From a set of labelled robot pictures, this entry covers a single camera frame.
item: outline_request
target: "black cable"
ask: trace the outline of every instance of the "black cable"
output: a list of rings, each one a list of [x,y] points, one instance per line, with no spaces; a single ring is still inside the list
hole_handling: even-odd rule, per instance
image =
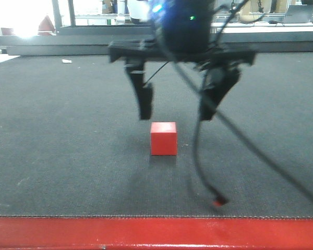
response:
[[[220,38],[222,36],[222,33],[224,31],[224,29],[226,28],[226,26],[228,25],[228,23],[235,17],[236,13],[238,13],[242,7],[245,6],[245,4],[248,2],[249,0],[243,0],[240,4],[238,4],[238,6],[234,9],[234,11],[231,12],[230,16],[226,19],[224,25],[221,27],[221,30],[219,31],[219,33],[217,33],[217,36],[215,38],[215,40],[212,42],[214,43],[215,45],[218,45],[219,44],[219,41],[220,41]],[[261,17],[259,17],[258,19],[256,20],[253,20],[252,22],[257,22],[257,21],[260,21],[263,17],[264,17],[265,14],[263,14]]]
[[[203,102],[213,111],[215,114],[220,118],[220,120],[224,123],[225,126],[227,126],[230,131],[236,135],[236,137],[253,153],[255,154],[261,161],[266,163],[271,169],[276,171],[281,177],[283,177],[286,181],[291,183],[298,191],[303,193],[305,197],[313,203],[313,194],[307,190],[303,184],[301,184],[297,179],[295,179],[293,176],[291,176],[287,171],[285,171],[283,168],[281,168],[277,163],[275,163],[269,156],[267,156],[261,149],[258,148],[258,146],[255,145],[254,142],[252,142],[231,120],[224,115],[221,111],[217,110],[215,103],[203,92],[200,91],[193,81],[190,79],[190,77],[184,72],[184,70],[180,67],[180,65],[177,62],[176,57],[173,55],[171,51],[168,50],[165,42],[163,41],[162,34],[159,34],[156,39],[158,40],[160,44],[160,49],[166,56],[166,58],[173,62],[173,66],[177,73],[183,78],[187,86],[193,90],[202,100]],[[199,128],[200,126],[197,126],[196,128],[196,134],[199,134]],[[198,138],[194,141],[194,157],[198,160],[198,154],[197,154],[197,146],[198,146]],[[204,174],[202,171],[200,171],[200,167],[198,165],[198,174],[202,178],[203,184],[212,192],[214,192],[217,195],[217,198],[219,195],[221,195],[218,191],[215,191],[215,188],[213,188],[206,180]]]
[[[167,61],[164,65],[162,65],[162,66],[145,82],[145,84],[147,84],[149,81],[151,81],[151,79],[152,79],[163,67],[165,67],[168,63],[169,63],[169,61]]]

